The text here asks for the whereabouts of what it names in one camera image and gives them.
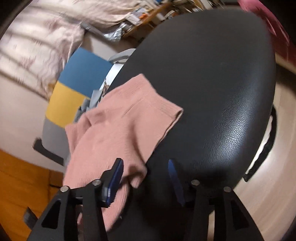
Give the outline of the pink knit sweater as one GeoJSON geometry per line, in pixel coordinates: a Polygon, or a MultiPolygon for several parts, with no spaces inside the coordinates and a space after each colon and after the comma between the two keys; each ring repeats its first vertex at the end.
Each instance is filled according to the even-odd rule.
{"type": "Polygon", "coordinates": [[[183,114],[183,109],[160,96],[139,74],[111,90],[97,107],[66,126],[70,161],[63,183],[83,187],[101,177],[117,158],[123,175],[115,200],[103,209],[110,230],[126,204],[130,188],[137,188],[147,174],[146,162],[183,114]]]}

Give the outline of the light blue grey garment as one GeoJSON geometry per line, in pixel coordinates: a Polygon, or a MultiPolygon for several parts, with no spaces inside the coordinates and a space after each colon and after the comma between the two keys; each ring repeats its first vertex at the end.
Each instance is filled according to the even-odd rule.
{"type": "Polygon", "coordinates": [[[103,92],[103,90],[99,90],[99,89],[93,90],[91,98],[84,99],[81,106],[79,106],[79,108],[77,109],[77,111],[75,113],[74,120],[73,120],[74,123],[79,121],[82,114],[97,107],[98,103],[100,102],[100,100],[102,98],[102,92],[103,92]]]}

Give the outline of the grey yellow blue chair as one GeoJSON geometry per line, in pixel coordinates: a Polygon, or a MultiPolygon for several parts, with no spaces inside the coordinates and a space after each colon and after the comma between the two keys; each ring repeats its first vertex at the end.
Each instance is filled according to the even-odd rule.
{"type": "Polygon", "coordinates": [[[100,89],[107,73],[115,63],[128,60],[135,49],[127,49],[102,59],[78,48],[70,57],[54,87],[46,110],[42,136],[33,144],[34,150],[57,164],[67,166],[70,157],[65,126],[73,123],[75,113],[93,90],[100,89]]]}

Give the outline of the white printed garment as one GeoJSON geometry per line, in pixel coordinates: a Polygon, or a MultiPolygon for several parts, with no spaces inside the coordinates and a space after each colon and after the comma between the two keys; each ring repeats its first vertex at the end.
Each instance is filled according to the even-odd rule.
{"type": "Polygon", "coordinates": [[[123,68],[124,64],[122,63],[115,63],[109,72],[107,73],[101,87],[100,87],[100,93],[103,94],[107,91],[107,89],[110,87],[118,73],[120,72],[121,68],[123,68]]]}

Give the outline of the pale floral curtain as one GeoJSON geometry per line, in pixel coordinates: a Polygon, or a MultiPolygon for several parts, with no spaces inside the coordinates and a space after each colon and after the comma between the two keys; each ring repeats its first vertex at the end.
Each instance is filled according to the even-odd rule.
{"type": "Polygon", "coordinates": [[[1,38],[1,76],[49,99],[73,52],[83,42],[82,23],[121,23],[137,1],[32,1],[1,38]]]}

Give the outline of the pink fringed blanket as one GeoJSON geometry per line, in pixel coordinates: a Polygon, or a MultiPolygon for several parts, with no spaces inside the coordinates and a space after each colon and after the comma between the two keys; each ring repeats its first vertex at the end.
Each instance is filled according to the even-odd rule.
{"type": "Polygon", "coordinates": [[[254,13],[265,22],[271,34],[275,52],[288,60],[290,38],[276,16],[258,0],[241,0],[238,3],[243,10],[254,13]]]}

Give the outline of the cluttered wooden desk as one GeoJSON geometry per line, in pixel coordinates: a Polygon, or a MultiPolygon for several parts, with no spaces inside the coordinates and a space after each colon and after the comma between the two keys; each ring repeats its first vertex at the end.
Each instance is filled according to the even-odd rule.
{"type": "Polygon", "coordinates": [[[153,29],[175,16],[224,5],[222,1],[138,1],[134,9],[119,23],[105,30],[103,37],[108,41],[118,42],[145,26],[153,29]]]}

